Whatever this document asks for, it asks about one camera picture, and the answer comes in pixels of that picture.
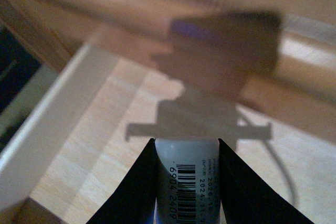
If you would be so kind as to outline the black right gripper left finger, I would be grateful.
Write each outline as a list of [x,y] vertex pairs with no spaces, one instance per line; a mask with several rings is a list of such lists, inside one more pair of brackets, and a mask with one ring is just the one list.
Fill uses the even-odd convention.
[[152,138],[114,193],[87,223],[154,223],[157,156]]

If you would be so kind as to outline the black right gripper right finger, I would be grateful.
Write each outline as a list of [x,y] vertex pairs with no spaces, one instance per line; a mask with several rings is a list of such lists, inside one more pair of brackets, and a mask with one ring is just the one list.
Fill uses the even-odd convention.
[[218,141],[220,199],[227,223],[312,223]]

